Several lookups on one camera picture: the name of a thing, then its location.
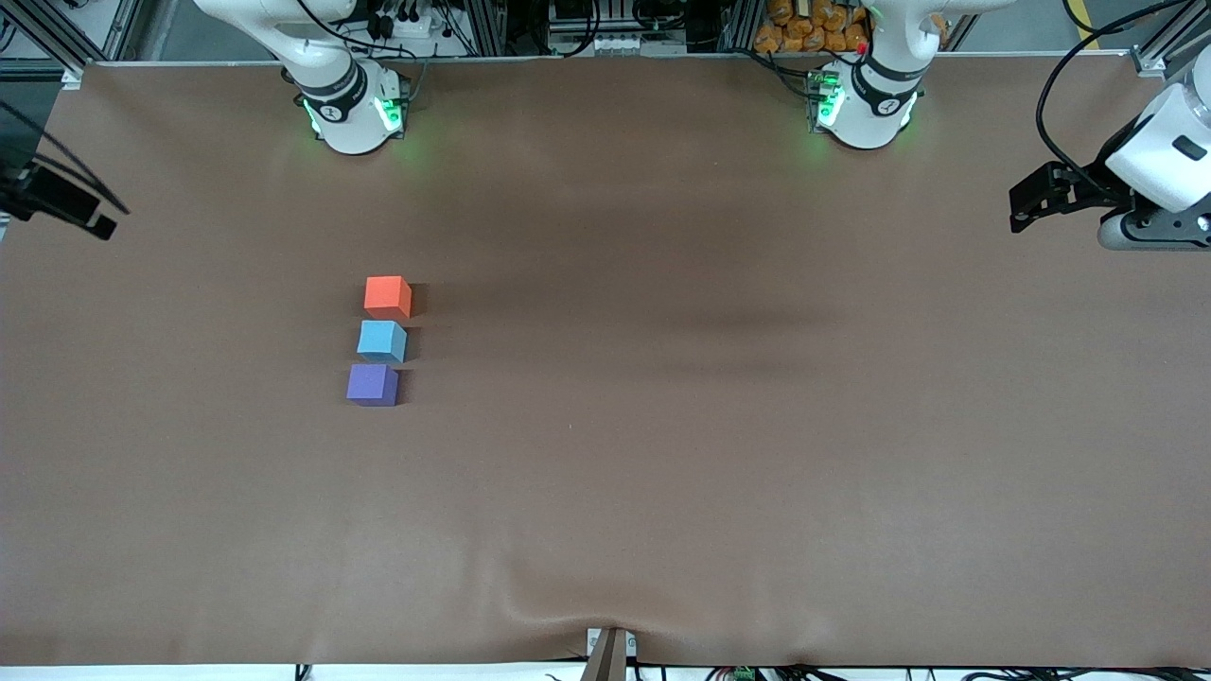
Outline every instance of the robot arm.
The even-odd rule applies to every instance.
[[[1110,210],[1097,238],[1107,248],[1211,250],[1209,96],[1211,47],[1204,47],[1107,141],[1084,174],[1049,161],[1014,187],[1012,231],[1050,214],[1102,207]]]
[[[369,59],[355,59],[344,42],[316,27],[316,21],[348,17],[356,0],[195,2],[207,15],[252,36],[282,62],[303,92],[311,127],[337,151],[365,154],[402,132],[407,98],[401,96],[400,75]]]
[[[936,12],[988,12],[1015,0],[865,0],[874,17],[871,48],[857,62],[827,67],[830,92],[817,104],[817,126],[859,149],[876,149],[908,125],[917,90],[937,55]]]

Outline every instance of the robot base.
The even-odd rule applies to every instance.
[[[408,118],[411,82],[394,70],[368,59],[357,63],[366,70],[367,87],[349,116],[340,122],[311,113],[316,139],[342,154],[368,154],[391,138],[402,138]]]
[[[854,69],[837,61],[822,70],[808,74],[808,93],[819,95],[819,102],[808,102],[808,120],[813,132],[828,132],[842,144],[855,149],[878,149],[895,139],[908,125],[917,96],[897,107],[889,116],[876,115],[871,105],[855,93]]]

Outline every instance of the black device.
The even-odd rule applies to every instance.
[[[46,213],[109,241],[117,223],[101,212],[101,199],[36,161],[12,167],[0,161],[0,211],[19,221]]]

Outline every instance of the brown table surface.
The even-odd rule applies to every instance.
[[[2,245],[0,660],[1211,662],[1211,259],[1008,228],[1054,59],[890,148],[747,61],[438,65],[314,142],[271,68],[93,68],[133,208]],[[1155,81],[1078,59],[1087,159]],[[406,404],[344,400],[402,274]]]

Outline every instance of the orange cube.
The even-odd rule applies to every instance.
[[[408,319],[412,316],[412,287],[402,276],[366,277],[366,313],[374,319]]]

